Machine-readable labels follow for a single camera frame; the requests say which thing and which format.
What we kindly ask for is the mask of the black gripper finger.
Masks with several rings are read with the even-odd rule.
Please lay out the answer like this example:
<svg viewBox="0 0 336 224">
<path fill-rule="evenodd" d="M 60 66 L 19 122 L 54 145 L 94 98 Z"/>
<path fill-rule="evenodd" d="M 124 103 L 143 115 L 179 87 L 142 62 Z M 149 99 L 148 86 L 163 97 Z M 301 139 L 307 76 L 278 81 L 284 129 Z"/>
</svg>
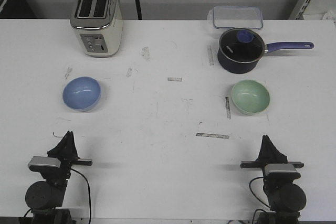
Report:
<svg viewBox="0 0 336 224">
<path fill-rule="evenodd" d="M 79 159 L 77 149 L 75 146 L 75 139 L 74 139 L 73 131 L 70 131 L 69 146 L 70 146 L 71 159 Z"/>
<path fill-rule="evenodd" d="M 68 146 L 70 140 L 70 131 L 68 131 L 62 140 L 51 150 L 47 151 L 48 157 L 69 157 L 71 149 Z"/>
<path fill-rule="evenodd" d="M 265 135 L 267 162 L 287 162 L 287 156 L 279 152 L 268 135 Z"/>
<path fill-rule="evenodd" d="M 260 151 L 256 159 L 257 162 L 265 162 L 268 158 L 267 137 L 268 137 L 267 135 L 262 136 Z"/>
</svg>

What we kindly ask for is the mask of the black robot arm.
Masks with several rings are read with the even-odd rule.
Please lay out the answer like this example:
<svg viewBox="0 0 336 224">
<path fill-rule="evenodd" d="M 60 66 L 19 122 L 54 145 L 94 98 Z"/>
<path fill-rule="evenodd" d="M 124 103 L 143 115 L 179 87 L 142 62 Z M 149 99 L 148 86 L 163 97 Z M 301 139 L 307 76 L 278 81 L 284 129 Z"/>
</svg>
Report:
<svg viewBox="0 0 336 224">
<path fill-rule="evenodd" d="M 268 210 L 256 209 L 252 223 L 298 223 L 300 211 L 307 203 L 303 189 L 294 184 L 301 177 L 297 171 L 302 162 L 290 162 L 278 151 L 268 135 L 263 135 L 258 157 L 254 161 L 242 161 L 241 168 L 261 169 L 263 175 L 250 180 L 248 187 L 252 195 Z M 252 183 L 263 181 L 263 192 L 268 202 L 262 201 L 253 191 Z"/>
<path fill-rule="evenodd" d="M 31 223 L 76 223 L 69 209 L 61 209 L 71 172 L 79 174 L 87 184 L 88 222 L 91 223 L 90 184 L 84 174 L 72 168 L 74 165 L 91 166 L 92 160 L 78 156 L 72 131 L 67 131 L 61 141 L 47 151 L 47 156 L 34 156 L 29 161 L 28 169 L 40 173 L 44 179 L 30 185 L 25 194 L 28 212 L 33 214 Z"/>
</svg>

